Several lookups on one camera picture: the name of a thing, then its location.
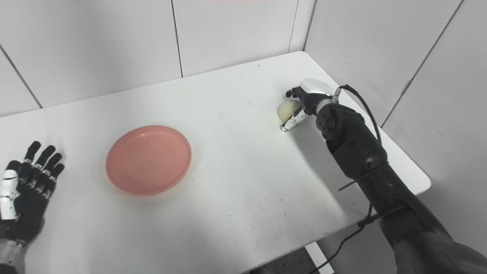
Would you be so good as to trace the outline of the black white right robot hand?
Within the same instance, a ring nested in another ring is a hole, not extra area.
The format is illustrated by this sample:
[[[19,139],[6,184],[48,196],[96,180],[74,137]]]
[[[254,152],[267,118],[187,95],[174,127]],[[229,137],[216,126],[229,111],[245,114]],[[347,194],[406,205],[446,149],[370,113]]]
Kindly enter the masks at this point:
[[[285,102],[278,108],[278,117],[282,121],[280,129],[289,131],[308,116],[315,115],[318,105],[322,101],[330,102],[333,93],[334,89],[323,81],[309,78],[301,80],[297,87],[285,92]]]

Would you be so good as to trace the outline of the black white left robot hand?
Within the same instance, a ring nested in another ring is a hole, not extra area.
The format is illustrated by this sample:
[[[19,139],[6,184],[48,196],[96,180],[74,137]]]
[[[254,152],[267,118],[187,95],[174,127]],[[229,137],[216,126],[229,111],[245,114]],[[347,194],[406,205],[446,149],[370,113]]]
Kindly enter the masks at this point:
[[[1,239],[26,246],[40,234],[57,179],[65,169],[61,160],[55,146],[41,150],[41,143],[35,141],[23,160],[8,163],[1,180]]]

